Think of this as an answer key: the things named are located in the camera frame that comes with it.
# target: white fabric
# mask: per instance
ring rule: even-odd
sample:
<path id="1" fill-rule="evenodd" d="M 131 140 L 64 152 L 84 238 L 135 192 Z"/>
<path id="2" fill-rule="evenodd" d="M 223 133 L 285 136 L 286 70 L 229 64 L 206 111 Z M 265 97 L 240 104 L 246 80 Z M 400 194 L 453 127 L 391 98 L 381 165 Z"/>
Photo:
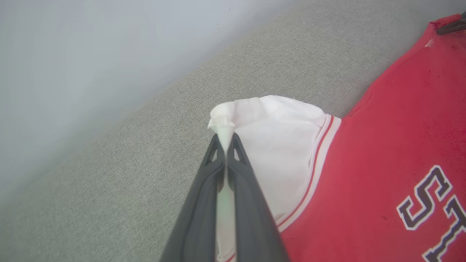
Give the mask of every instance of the white fabric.
<path id="1" fill-rule="evenodd" d="M 216 106 L 211 111 L 209 127 L 219 135 L 224 150 L 233 132 L 239 135 L 279 225 L 303 205 L 319 140 L 331 119 L 332 116 L 316 106 L 291 98 L 267 96 Z M 227 186 L 223 188 L 217 207 L 217 259 L 220 262 L 227 261 L 235 252 L 233 193 Z"/>

